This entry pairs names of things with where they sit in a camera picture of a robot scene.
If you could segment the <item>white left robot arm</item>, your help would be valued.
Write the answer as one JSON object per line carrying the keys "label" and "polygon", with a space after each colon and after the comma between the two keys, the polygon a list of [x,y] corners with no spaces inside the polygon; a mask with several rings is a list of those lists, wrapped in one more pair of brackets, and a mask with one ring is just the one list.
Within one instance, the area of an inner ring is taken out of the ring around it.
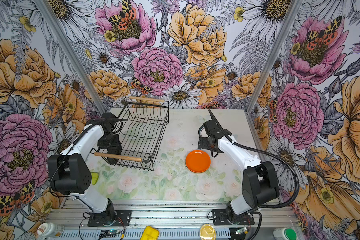
{"label": "white left robot arm", "polygon": [[78,138],[58,155],[49,157],[50,189],[64,198],[75,198],[88,208],[96,224],[111,226],[116,212],[110,199],[102,196],[92,185],[92,175],[86,159],[105,131],[100,124],[86,126]]}

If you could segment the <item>orange plate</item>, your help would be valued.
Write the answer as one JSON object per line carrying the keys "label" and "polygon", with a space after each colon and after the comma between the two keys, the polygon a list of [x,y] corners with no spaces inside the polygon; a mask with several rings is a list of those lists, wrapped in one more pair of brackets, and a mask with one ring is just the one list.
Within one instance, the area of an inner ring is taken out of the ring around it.
{"label": "orange plate", "polygon": [[186,167],[193,173],[203,173],[211,165],[210,156],[201,150],[194,150],[188,153],[185,159]]}

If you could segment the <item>black plate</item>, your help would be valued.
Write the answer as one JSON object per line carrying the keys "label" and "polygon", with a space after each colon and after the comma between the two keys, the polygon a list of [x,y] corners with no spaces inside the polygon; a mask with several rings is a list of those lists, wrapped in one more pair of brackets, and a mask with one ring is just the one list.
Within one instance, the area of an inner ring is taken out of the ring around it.
{"label": "black plate", "polygon": [[[107,154],[111,154],[111,155],[119,155],[120,152],[107,152]],[[116,165],[118,163],[119,159],[117,158],[111,158],[111,157],[107,157],[107,163],[110,165]]]}

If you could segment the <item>black wire dish rack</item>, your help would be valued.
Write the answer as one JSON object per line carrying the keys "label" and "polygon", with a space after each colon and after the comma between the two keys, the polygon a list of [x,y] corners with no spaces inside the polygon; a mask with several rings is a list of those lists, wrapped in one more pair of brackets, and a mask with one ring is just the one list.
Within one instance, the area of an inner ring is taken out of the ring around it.
{"label": "black wire dish rack", "polygon": [[170,122],[169,113],[167,101],[128,97],[116,115],[117,124],[112,131],[112,134],[119,135],[121,154],[107,154],[98,144],[92,148],[91,154],[106,162],[107,157],[119,159],[113,166],[153,171],[166,127]]}

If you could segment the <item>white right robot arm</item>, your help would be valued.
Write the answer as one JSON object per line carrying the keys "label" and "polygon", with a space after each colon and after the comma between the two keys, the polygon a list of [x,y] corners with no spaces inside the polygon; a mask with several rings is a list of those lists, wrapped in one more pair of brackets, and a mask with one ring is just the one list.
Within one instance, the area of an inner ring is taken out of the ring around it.
{"label": "white right robot arm", "polygon": [[279,182],[274,166],[252,155],[249,147],[240,147],[236,140],[230,141],[226,137],[216,139],[210,136],[199,137],[198,149],[228,155],[243,173],[241,193],[227,203],[221,220],[231,224],[243,222],[253,225],[250,213],[279,197]]}

